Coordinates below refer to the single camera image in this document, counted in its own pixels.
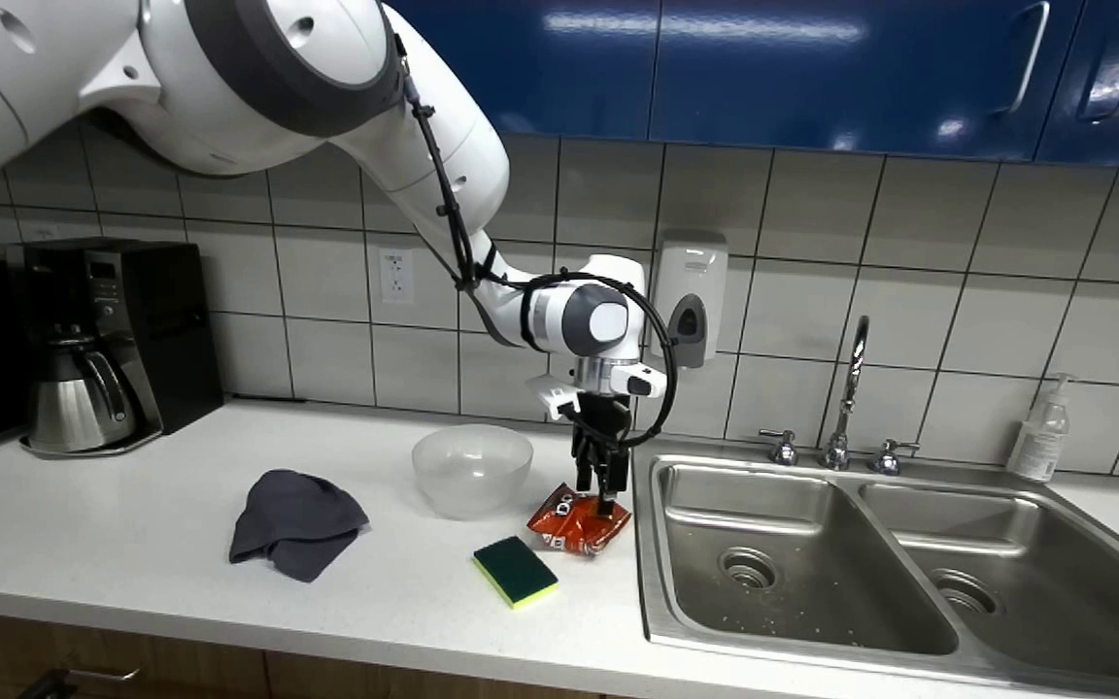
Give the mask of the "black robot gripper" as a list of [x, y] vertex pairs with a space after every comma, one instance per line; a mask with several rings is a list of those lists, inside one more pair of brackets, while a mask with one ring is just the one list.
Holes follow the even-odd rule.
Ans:
[[626, 493], [626, 427], [631, 403], [620, 396], [581, 396], [581, 411], [573, 418], [573, 457], [574, 457], [574, 493], [598, 491], [603, 504], [620, 504]]

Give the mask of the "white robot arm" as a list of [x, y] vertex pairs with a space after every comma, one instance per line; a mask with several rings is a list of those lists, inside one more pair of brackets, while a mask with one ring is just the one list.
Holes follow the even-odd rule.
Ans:
[[440, 49], [386, 0], [0, 0], [0, 167], [109, 108], [191, 176], [256, 176], [331, 143], [410, 218], [503, 347], [569, 354], [548, 396], [573, 425], [574, 486], [612, 501], [664, 407], [673, 364], [645, 364], [664, 327], [645, 270], [596, 257], [525, 271], [491, 218], [509, 154]]

